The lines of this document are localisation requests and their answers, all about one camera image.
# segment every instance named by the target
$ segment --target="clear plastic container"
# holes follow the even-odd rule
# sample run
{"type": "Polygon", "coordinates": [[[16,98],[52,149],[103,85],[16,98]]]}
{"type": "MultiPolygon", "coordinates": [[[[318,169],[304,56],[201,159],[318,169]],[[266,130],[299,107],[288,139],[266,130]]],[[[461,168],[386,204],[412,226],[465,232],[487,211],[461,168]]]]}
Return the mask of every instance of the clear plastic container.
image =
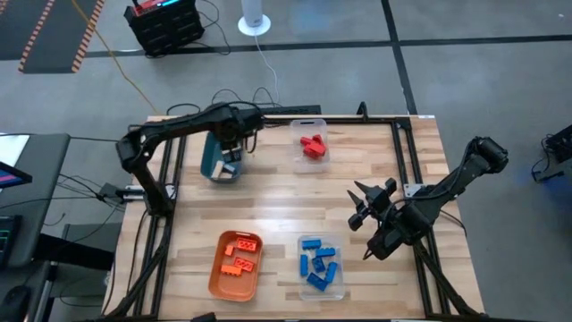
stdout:
{"type": "Polygon", "coordinates": [[[325,291],[322,292],[316,289],[314,286],[307,282],[307,276],[299,275],[299,294],[300,299],[304,301],[337,301],[343,299],[346,292],[343,286],[343,266],[341,264],[341,238],[332,234],[320,234],[320,235],[302,235],[298,238],[298,261],[300,255],[307,255],[308,263],[308,274],[314,273],[320,278],[325,277],[325,272],[316,273],[314,271],[314,266],[312,265],[312,258],[315,257],[315,250],[302,250],[302,242],[319,239],[322,241],[322,248],[333,247],[336,249],[336,254],[332,257],[323,257],[324,265],[328,267],[331,261],[335,261],[338,264],[336,268],[336,275],[333,278],[333,282],[328,284],[325,291]]]}
{"type": "Polygon", "coordinates": [[[292,137],[293,169],[296,174],[314,174],[328,171],[330,168],[330,150],[328,147],[328,128],[323,119],[295,120],[290,123],[292,137]],[[300,144],[302,137],[312,139],[320,134],[326,146],[325,155],[314,160],[304,155],[304,146],[300,144]]]}

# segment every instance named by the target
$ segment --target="white cable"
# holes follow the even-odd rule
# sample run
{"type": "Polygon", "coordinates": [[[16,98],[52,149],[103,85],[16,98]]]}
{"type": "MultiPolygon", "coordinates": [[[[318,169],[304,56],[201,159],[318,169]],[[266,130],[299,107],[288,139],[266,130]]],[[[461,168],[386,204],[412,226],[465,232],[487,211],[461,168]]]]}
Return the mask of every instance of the white cable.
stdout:
{"type": "Polygon", "coordinates": [[[276,90],[276,103],[280,103],[280,93],[278,92],[278,76],[276,75],[276,71],[275,71],[274,68],[272,68],[272,66],[268,63],[268,61],[266,60],[265,54],[262,52],[262,49],[260,49],[260,45],[258,45],[258,37],[257,37],[257,35],[254,36],[254,40],[255,40],[256,43],[257,43],[258,52],[260,53],[260,55],[262,56],[262,58],[265,60],[266,67],[268,67],[268,69],[270,69],[270,70],[272,71],[272,73],[274,74],[274,89],[276,90]]]}

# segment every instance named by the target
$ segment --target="orange striped tape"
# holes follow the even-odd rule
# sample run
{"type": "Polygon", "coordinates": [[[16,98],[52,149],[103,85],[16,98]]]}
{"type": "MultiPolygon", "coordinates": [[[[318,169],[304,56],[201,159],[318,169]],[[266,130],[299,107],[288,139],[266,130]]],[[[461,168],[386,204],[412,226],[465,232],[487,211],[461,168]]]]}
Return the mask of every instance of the orange striped tape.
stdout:
{"type": "Polygon", "coordinates": [[[85,57],[86,53],[88,52],[89,41],[93,36],[93,33],[96,31],[96,24],[99,16],[101,15],[101,11],[104,8],[105,0],[97,0],[96,6],[93,9],[93,13],[91,17],[89,17],[89,24],[86,27],[86,31],[83,34],[83,38],[80,42],[80,48],[78,48],[77,53],[75,54],[75,58],[73,58],[73,64],[71,65],[71,70],[73,72],[78,72],[81,67],[81,62],[83,62],[83,57],[85,57]]]}
{"type": "Polygon", "coordinates": [[[18,70],[20,72],[24,72],[24,64],[26,64],[26,60],[28,59],[29,51],[32,50],[32,46],[34,46],[34,41],[36,41],[39,32],[42,30],[42,27],[44,27],[44,22],[46,21],[47,15],[50,14],[50,11],[52,10],[54,1],[55,0],[48,0],[46,6],[44,7],[42,15],[39,17],[39,21],[36,24],[36,28],[34,28],[34,31],[32,31],[32,35],[29,36],[28,44],[26,44],[26,46],[24,47],[24,52],[21,53],[20,66],[18,66],[18,70]]]}

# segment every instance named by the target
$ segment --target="plastic bin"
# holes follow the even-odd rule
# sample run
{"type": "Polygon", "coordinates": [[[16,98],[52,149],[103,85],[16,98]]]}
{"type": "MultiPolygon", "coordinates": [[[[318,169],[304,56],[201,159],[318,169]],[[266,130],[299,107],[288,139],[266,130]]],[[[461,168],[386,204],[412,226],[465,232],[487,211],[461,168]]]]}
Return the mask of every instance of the plastic bin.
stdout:
{"type": "Polygon", "coordinates": [[[290,136],[292,137],[293,170],[296,174],[315,174],[326,172],[330,168],[330,150],[328,149],[328,128],[323,119],[295,120],[290,123],[290,136]],[[312,138],[320,134],[325,146],[325,155],[314,160],[304,155],[304,146],[300,138],[312,138]]]}
{"type": "Polygon", "coordinates": [[[215,297],[229,301],[249,301],[257,292],[258,270],[262,260],[262,239],[253,233],[227,231],[221,234],[216,246],[213,268],[208,280],[208,291],[215,297]],[[254,252],[239,250],[238,238],[257,241],[257,250],[254,252]],[[226,246],[234,246],[232,256],[224,254],[226,246]],[[233,265],[236,257],[247,259],[254,263],[252,272],[242,271],[240,276],[226,275],[221,272],[222,265],[233,265]]]}
{"type": "Polygon", "coordinates": [[[333,282],[328,284],[325,291],[322,292],[316,289],[314,286],[309,284],[306,279],[307,276],[299,275],[299,295],[300,299],[304,301],[337,301],[343,299],[346,289],[343,285],[343,266],[341,263],[341,239],[336,235],[322,234],[322,235],[302,235],[298,238],[298,261],[300,255],[306,254],[308,257],[308,274],[315,273],[324,279],[325,272],[316,273],[314,271],[314,266],[312,265],[312,258],[315,257],[315,250],[302,250],[302,242],[308,240],[319,239],[322,241],[322,248],[333,247],[336,249],[336,254],[332,257],[323,257],[323,261],[326,267],[331,261],[338,263],[336,269],[336,275],[333,278],[333,282]]]}
{"type": "Polygon", "coordinates": [[[242,162],[227,162],[227,165],[234,166],[234,174],[232,178],[229,179],[213,179],[211,175],[213,174],[213,170],[215,169],[216,162],[219,160],[223,160],[223,152],[221,151],[221,142],[219,142],[215,135],[212,132],[209,132],[206,135],[205,140],[205,148],[203,149],[203,158],[200,162],[200,173],[203,174],[208,180],[212,182],[218,183],[232,183],[237,181],[240,177],[240,170],[242,168],[242,162]]]}

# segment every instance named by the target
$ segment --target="computer monitor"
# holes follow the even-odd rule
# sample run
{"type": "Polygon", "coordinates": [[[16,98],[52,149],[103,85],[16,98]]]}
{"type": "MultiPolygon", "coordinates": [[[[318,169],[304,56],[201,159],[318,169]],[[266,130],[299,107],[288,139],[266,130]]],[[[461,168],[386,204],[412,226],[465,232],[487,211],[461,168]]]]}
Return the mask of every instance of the computer monitor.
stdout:
{"type": "Polygon", "coordinates": [[[31,175],[0,162],[0,190],[30,182],[32,182],[31,175]]]}

